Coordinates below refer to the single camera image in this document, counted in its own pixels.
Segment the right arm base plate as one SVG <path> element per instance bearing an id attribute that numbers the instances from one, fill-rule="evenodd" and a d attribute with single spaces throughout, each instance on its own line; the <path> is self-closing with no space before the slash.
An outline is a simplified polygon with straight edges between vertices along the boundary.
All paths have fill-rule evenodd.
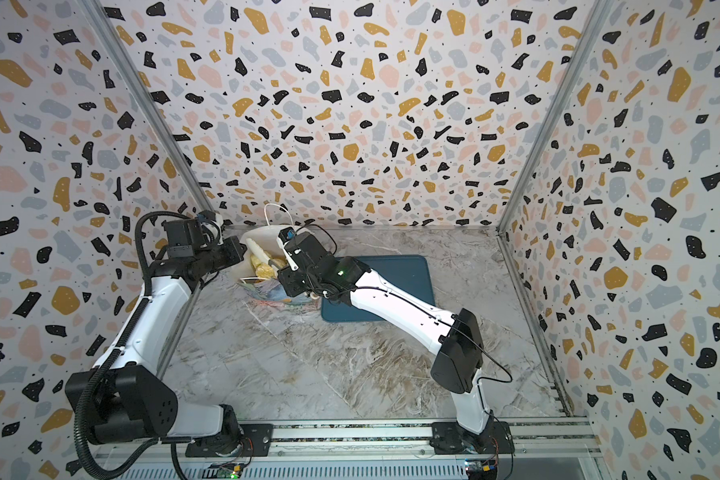
<path id="1" fill-rule="evenodd" d="M 431 430 L 429 444 L 438 455 L 515 453 L 507 422 L 490 419 L 479 434 L 464 429 L 456 422 L 434 422 Z"/>

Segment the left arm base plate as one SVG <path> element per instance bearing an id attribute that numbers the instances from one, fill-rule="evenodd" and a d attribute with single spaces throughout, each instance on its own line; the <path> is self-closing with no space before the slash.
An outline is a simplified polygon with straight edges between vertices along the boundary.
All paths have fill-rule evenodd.
<path id="1" fill-rule="evenodd" d="M 274 425 L 271 423 L 244 423 L 231 432 L 222 431 L 193 441 L 186 446 L 185 456 L 218 461 L 266 457 L 273 431 Z"/>

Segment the floral paper gift bag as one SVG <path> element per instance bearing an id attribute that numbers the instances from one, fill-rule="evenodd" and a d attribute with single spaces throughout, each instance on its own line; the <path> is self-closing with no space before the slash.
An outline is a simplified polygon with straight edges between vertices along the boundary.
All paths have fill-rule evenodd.
<path id="1" fill-rule="evenodd" d="M 290 211 L 282 205 L 269 203 L 263 207 L 265 224 L 243 233 L 239 240 L 247 248 L 244 260 L 233 266 L 230 278 L 254 300 L 280 307 L 313 304 L 314 294 L 289 296 L 277 279 L 277 272 L 288 266 L 278 235 L 286 227 L 296 227 Z"/>

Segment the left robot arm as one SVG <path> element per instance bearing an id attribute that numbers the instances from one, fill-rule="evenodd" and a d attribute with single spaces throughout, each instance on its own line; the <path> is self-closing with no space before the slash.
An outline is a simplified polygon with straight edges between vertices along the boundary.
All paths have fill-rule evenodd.
<path id="1" fill-rule="evenodd" d="M 171 247 L 148 265 L 137 305 L 115 340 L 65 387 L 78 442 L 189 441 L 208 455 L 240 445 L 243 431 L 231 407 L 182 400 L 163 376 L 206 276 L 242 262 L 245 252 L 227 237 L 213 246 Z"/>

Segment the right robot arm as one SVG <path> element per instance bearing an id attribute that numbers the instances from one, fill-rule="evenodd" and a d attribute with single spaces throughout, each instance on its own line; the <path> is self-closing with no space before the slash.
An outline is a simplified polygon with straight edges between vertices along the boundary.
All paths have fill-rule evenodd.
<path id="1" fill-rule="evenodd" d="M 449 391 L 462 431 L 482 435 L 492 415 L 480 393 L 483 341 L 475 315 L 428 304 L 396 287 L 355 257 L 337 258 L 306 230 L 286 227 L 277 242 L 287 265 L 277 272 L 286 294 L 314 294 L 370 312 L 401 329 L 435 356 L 430 373 Z"/>

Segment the twisted cheese bread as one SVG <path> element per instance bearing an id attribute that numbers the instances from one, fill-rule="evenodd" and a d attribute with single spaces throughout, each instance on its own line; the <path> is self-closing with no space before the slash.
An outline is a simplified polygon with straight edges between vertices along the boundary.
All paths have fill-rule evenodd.
<path id="1" fill-rule="evenodd" d="M 271 256 L 264 259 L 263 257 L 259 257 L 253 254 L 250 258 L 250 261 L 255 276 L 263 280 L 275 279 L 277 276 L 277 271 L 281 268 L 278 260 Z"/>

